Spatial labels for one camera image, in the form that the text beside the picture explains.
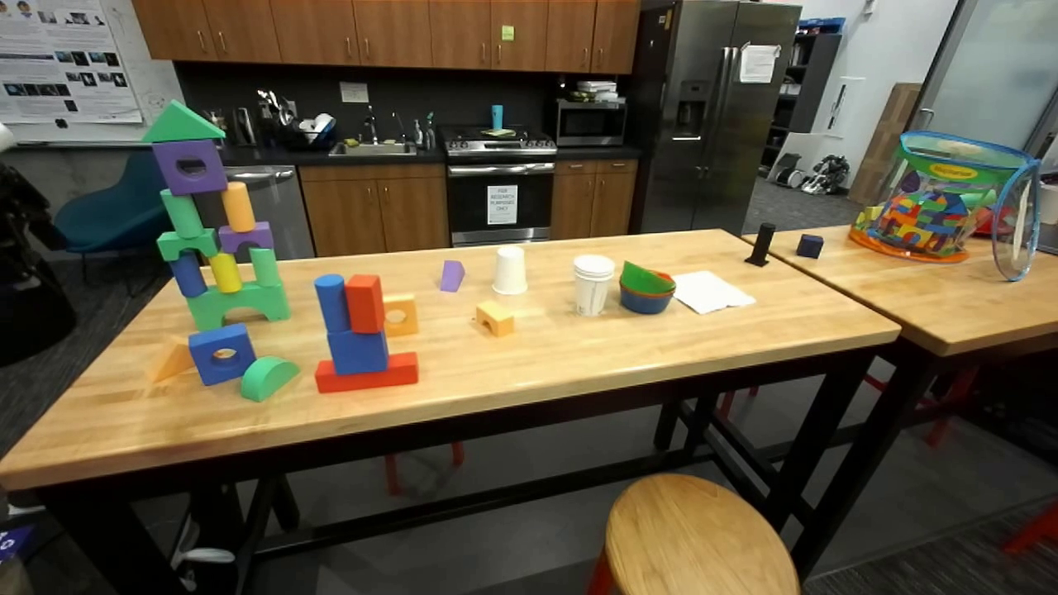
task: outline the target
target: refrigerator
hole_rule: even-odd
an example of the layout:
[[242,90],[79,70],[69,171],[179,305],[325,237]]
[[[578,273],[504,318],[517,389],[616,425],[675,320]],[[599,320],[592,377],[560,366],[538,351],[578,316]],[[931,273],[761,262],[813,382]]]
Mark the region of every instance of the refrigerator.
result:
[[644,0],[629,140],[630,232],[741,232],[800,8]]

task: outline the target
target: stool seat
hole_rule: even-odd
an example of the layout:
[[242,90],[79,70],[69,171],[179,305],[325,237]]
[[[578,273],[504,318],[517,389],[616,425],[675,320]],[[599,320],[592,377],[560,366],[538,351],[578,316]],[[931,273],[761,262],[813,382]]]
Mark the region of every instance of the stool seat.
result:
[[741,495],[696,478],[630,482],[605,524],[605,560],[626,595],[795,595],[779,536]]

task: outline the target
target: black metal table frame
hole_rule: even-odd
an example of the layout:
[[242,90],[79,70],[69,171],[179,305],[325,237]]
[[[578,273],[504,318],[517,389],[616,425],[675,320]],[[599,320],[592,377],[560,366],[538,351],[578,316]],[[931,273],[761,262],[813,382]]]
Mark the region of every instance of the black metal table frame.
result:
[[[813,520],[808,516],[810,509],[803,505],[803,485],[810,482],[816,461],[831,446],[831,438],[836,435],[839,418],[851,406],[874,355],[875,349],[858,349],[858,351],[825,355],[825,357],[800,357],[787,364],[763,364],[747,372],[626,386],[608,394],[561,398],[551,404],[489,409],[471,418],[376,431],[376,435],[330,438],[330,441],[272,446],[272,449],[255,449],[237,457],[115,474],[115,478],[99,478],[82,482],[46,485],[46,490],[36,490],[36,498],[66,525],[66,534],[79,544],[86,560],[108,580],[108,585],[129,595],[185,592],[175,573],[168,570],[168,560],[154,550],[151,536],[132,514],[132,502],[145,495],[165,495],[165,493],[215,490],[242,479],[260,479],[260,482],[247,509],[247,524],[242,525],[236,592],[243,592],[252,580],[252,566],[263,560],[338,547],[350,539],[368,539],[380,534],[398,534],[411,525],[427,525],[439,520],[455,520],[455,516],[499,509],[513,502],[561,495],[572,490],[588,490],[616,479],[635,479],[644,474],[675,471],[696,461],[716,461],[722,471],[735,474],[735,482],[741,482],[741,474],[729,462],[729,457],[741,457],[741,461],[751,457],[747,465],[763,474],[761,482],[768,485],[768,493],[747,490],[751,498],[761,505],[761,514],[772,525],[783,525],[783,520],[789,516],[810,525]],[[813,374],[825,374],[825,377],[793,442],[758,453],[741,438],[727,449],[716,441],[693,435],[693,431],[703,431],[703,418],[709,413],[706,404],[715,404],[715,394],[751,386],[751,384],[813,377]],[[696,401],[696,409],[682,413],[679,404],[683,401]],[[601,418],[601,413],[654,406],[654,404],[663,404],[663,406],[657,419],[657,438],[654,438],[657,453],[650,457],[578,471],[565,478],[549,478],[549,479],[533,479],[518,485],[487,490],[487,493],[455,495],[443,502],[411,505],[411,509],[383,514],[370,520],[294,528],[296,509],[283,482],[283,474],[350,462],[350,461],[368,461],[368,457],[383,457],[383,453],[401,453],[417,446],[437,446],[449,441],[496,438],[496,435]],[[683,419],[690,435],[683,449],[666,449],[666,441],[679,419]],[[281,516],[281,525],[292,534],[260,539],[263,520],[272,509]]]
[[1001,349],[982,349],[960,357],[934,357],[906,336],[889,344],[879,357],[893,364],[893,377],[879,394],[875,406],[868,409],[867,425],[858,426],[854,449],[846,453],[825,493],[820,495],[820,505],[810,514],[810,524],[803,524],[803,534],[793,547],[793,566],[808,576],[808,570],[820,562],[831,539],[836,536],[836,528],[855,505],[858,493],[867,490],[868,478],[885,461],[900,431],[916,419],[916,404],[923,401],[923,394],[940,374],[973,372],[982,364],[1009,364],[1009,360],[1044,355],[1044,351],[1058,351],[1058,334],[1009,342]]

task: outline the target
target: toy bin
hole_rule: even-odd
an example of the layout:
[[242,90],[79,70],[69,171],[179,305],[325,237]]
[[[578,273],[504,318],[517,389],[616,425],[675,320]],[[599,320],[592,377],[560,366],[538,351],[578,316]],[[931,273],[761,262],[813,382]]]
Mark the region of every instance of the toy bin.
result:
[[964,237],[993,232],[993,203],[1025,161],[1005,147],[903,133],[882,197],[855,216],[851,237],[882,255],[963,262]]

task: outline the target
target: floor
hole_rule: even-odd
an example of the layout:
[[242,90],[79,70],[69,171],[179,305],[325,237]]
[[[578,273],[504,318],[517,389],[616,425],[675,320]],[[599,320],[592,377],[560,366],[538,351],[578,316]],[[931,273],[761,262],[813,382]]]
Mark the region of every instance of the floor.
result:
[[[844,224],[854,217],[846,198],[795,197],[758,182],[747,227]],[[145,299],[129,299],[123,284],[82,289],[77,268],[60,268],[82,327],[50,355],[0,374],[0,453],[29,426],[46,404],[61,394],[82,364],[112,336]],[[758,398],[741,398],[735,419],[758,442],[789,441],[816,382],[770,384]],[[851,418],[868,409],[874,389],[864,386]],[[387,495],[380,462],[346,462],[294,474],[294,493],[308,524],[350,514],[380,514],[406,502],[578,471],[588,462],[649,453],[654,409],[630,409],[581,425],[561,425],[513,438],[471,441],[460,474],[445,465],[445,449],[401,457],[403,495]],[[820,482],[836,465],[839,449],[825,453]],[[620,485],[586,490],[575,495],[538,498],[471,520],[437,524],[383,539],[350,544],[312,555],[259,566],[255,595],[528,595],[586,592],[601,525]],[[1042,592],[1053,585],[1058,554],[1037,550],[1025,560],[1001,560],[994,544],[1022,520],[1058,495],[1053,465],[973,426],[954,425],[952,438],[929,449],[920,431],[895,441],[882,471],[832,539],[808,592]],[[139,505],[157,544],[168,547],[182,516],[182,495]],[[108,588],[82,562],[77,547],[46,516],[22,554],[36,595],[106,595]]]

